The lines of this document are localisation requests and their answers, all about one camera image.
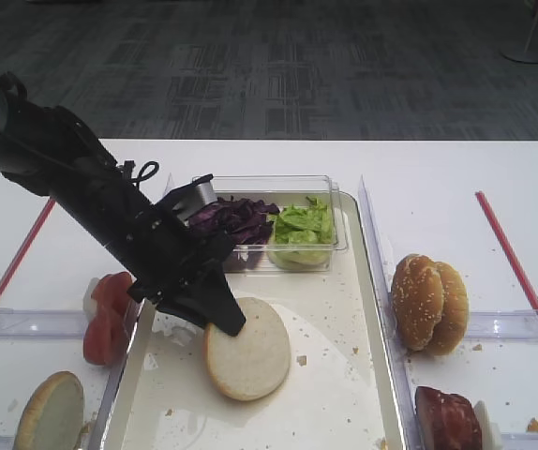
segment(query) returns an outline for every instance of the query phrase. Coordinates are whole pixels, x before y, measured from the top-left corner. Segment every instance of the top bun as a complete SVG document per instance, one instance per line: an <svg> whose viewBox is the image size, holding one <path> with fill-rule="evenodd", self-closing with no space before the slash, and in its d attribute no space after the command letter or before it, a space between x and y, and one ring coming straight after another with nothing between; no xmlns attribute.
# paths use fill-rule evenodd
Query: top bun
<svg viewBox="0 0 538 450"><path fill-rule="evenodd" d="M436 267L444 288L444 308L441 321L434 327L434 335L426 350L438 356L451 353L463 340L469 321L469 300L458 272L446 262L436 262Z"/></svg>
<svg viewBox="0 0 538 450"><path fill-rule="evenodd" d="M464 337L469 319L467 291L449 264L408 255L396 266L392 297L398 333L409 349L443 355Z"/></svg>
<svg viewBox="0 0 538 450"><path fill-rule="evenodd" d="M444 289L436 264L427 256L409 255L396 266L392 281L398 332L411 350L424 349L441 320Z"/></svg>

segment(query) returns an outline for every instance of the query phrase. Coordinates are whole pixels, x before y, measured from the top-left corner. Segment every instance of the sliced tomato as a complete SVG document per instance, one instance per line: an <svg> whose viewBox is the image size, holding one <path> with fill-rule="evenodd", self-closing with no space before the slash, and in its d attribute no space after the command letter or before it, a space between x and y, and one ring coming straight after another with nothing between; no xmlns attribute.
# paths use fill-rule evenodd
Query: sliced tomato
<svg viewBox="0 0 538 450"><path fill-rule="evenodd" d="M92 298L94 298L96 301L99 301L101 298L105 297L106 287L107 283L111 279L112 274L105 275L96 285L94 290L92 291L92 294L90 295Z"/></svg>
<svg viewBox="0 0 538 450"><path fill-rule="evenodd" d="M131 297L127 294L127 289L131 286L131 275L128 272L107 275L103 278L92 293L92 298L101 305L113 309L121 318L126 316L127 307L131 302Z"/></svg>
<svg viewBox="0 0 538 450"><path fill-rule="evenodd" d="M97 316L83 337L83 358L90 364L110 366L127 348L123 319L113 309L99 304Z"/></svg>

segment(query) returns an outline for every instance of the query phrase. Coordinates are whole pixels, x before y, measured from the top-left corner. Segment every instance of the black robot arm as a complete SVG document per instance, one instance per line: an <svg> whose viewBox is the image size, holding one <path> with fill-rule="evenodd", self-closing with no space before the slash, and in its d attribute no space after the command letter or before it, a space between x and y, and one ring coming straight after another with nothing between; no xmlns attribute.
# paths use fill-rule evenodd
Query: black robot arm
<svg viewBox="0 0 538 450"><path fill-rule="evenodd" d="M174 189L157 203L139 190L158 169L132 178L118 167L88 126L72 112L26 99L19 80L0 77L0 172L29 191L55 199L105 247L136 282L128 292L161 312L198 326L216 324L236 336L246 318L227 284L222 263L232 252L220 233L195 237L185 220L216 200L212 175Z"/></svg>

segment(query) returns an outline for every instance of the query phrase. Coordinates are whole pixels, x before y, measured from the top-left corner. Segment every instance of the lettuce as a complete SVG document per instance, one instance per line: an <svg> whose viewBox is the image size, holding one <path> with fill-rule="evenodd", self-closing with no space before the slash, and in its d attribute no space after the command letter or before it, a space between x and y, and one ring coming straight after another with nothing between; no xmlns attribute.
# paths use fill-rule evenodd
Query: lettuce
<svg viewBox="0 0 538 450"><path fill-rule="evenodd" d="M308 208L294 205L284 208L275 222L272 241L279 245L312 246L332 244L334 221L331 209L317 198L307 198ZM281 250L272 255L275 264L291 268L288 263L319 265L325 263L330 250Z"/></svg>

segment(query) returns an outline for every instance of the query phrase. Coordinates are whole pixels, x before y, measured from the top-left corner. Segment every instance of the red cabbage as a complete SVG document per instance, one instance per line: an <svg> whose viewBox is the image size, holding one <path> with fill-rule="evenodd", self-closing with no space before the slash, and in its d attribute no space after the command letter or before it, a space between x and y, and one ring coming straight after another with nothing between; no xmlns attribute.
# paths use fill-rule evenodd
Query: red cabbage
<svg viewBox="0 0 538 450"><path fill-rule="evenodd" d="M279 214L274 204L250 199L235 201L217 199L191 216L187 222L190 230L199 237L225 231L236 244L266 244L273 231L273 222L267 215Z"/></svg>

